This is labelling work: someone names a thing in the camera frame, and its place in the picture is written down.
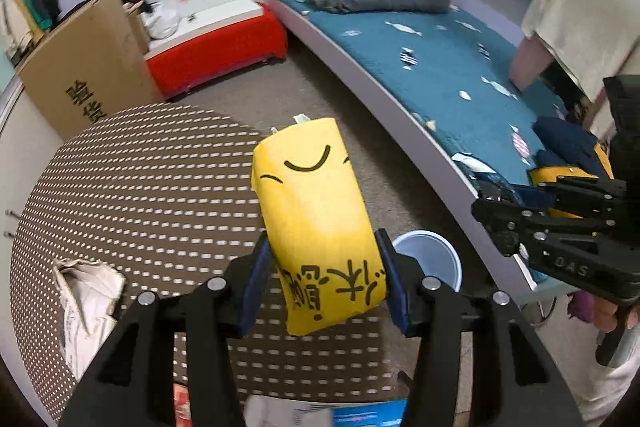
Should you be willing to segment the person's right hand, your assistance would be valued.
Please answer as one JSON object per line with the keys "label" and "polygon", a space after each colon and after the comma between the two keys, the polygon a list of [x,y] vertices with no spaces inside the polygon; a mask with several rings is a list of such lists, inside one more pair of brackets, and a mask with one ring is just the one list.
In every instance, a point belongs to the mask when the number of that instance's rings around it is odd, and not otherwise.
{"label": "person's right hand", "polygon": [[[593,301],[593,324],[601,332],[610,333],[615,331],[618,326],[618,320],[616,317],[618,306],[615,303],[610,303],[601,297],[594,298]],[[639,307],[635,306],[634,309],[625,314],[625,329],[630,331],[634,329],[639,323]]]}

